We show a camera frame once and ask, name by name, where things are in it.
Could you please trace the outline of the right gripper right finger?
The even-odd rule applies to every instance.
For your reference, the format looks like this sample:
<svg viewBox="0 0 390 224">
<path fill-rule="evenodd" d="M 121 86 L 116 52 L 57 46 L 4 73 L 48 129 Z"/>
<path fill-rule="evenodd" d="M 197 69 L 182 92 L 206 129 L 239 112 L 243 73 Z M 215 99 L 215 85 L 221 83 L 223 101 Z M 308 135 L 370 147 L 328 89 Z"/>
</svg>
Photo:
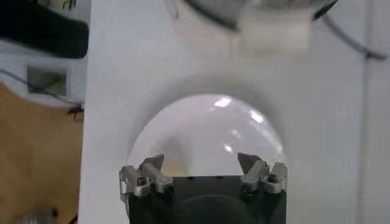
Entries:
<svg viewBox="0 0 390 224">
<path fill-rule="evenodd" d="M 244 173 L 239 179 L 245 194 L 252 194 L 260 187 L 268 194 L 287 190 L 288 168 L 284 163 L 276 162 L 270 169 L 257 155 L 239 152 L 237 158 Z"/>
</svg>

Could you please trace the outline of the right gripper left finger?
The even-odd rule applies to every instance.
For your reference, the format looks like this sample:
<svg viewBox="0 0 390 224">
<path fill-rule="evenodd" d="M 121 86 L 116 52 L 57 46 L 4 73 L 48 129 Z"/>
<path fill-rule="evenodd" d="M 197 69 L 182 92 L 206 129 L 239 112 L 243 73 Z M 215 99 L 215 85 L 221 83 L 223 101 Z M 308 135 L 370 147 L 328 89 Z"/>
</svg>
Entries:
<svg viewBox="0 0 390 224">
<path fill-rule="evenodd" d="M 162 174 L 164 154 L 146 158 L 136 169 L 132 165 L 123 166 L 119 171 L 119 193 L 121 197 L 133 194 L 145 197 L 152 186 L 160 194 L 165 194 L 174 185 L 173 177 Z"/>
</svg>

